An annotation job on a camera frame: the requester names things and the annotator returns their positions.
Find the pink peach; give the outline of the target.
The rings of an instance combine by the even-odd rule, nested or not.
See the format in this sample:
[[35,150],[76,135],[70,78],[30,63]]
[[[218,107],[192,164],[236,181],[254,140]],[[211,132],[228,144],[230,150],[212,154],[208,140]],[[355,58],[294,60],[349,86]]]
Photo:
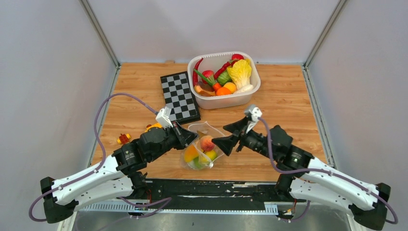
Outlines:
[[215,148],[215,144],[212,142],[213,137],[210,135],[205,135],[200,138],[200,147],[201,149],[206,151],[211,151]]

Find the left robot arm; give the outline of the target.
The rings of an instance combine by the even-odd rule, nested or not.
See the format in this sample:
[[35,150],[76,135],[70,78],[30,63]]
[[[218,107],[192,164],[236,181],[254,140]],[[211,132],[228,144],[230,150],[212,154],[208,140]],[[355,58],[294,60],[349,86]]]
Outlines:
[[171,149],[183,150],[199,135],[174,121],[171,127],[153,127],[100,162],[64,179],[43,178],[45,220],[57,223],[75,211],[107,199],[147,194],[146,176],[141,170]]

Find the yellow mango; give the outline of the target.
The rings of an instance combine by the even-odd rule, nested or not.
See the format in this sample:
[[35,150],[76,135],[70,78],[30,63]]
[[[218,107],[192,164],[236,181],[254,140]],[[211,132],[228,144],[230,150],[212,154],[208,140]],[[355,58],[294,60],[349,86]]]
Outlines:
[[188,146],[184,151],[184,161],[189,163],[199,157],[199,152],[194,145]]

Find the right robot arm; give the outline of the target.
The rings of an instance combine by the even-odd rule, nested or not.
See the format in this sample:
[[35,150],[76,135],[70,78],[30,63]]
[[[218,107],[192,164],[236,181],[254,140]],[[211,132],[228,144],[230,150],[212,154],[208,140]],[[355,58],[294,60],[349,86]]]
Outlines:
[[281,201],[307,200],[336,208],[353,216],[369,229],[380,231],[389,222],[387,213],[398,223],[395,211],[388,204],[391,188],[385,183],[370,184],[357,180],[323,163],[311,153],[292,144],[279,125],[267,129],[263,135],[252,130],[255,121],[249,117],[224,126],[228,137],[214,138],[212,142],[226,155],[233,149],[246,147],[268,157],[280,173],[275,195]]

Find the clear dotted zip bag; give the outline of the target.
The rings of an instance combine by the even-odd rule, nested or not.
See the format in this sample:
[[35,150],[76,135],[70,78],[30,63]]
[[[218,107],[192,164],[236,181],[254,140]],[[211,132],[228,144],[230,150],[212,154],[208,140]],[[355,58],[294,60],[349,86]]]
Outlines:
[[224,152],[213,142],[213,138],[225,135],[208,122],[190,124],[188,130],[199,135],[186,149],[182,150],[180,165],[186,169],[203,170],[212,168],[223,157]]

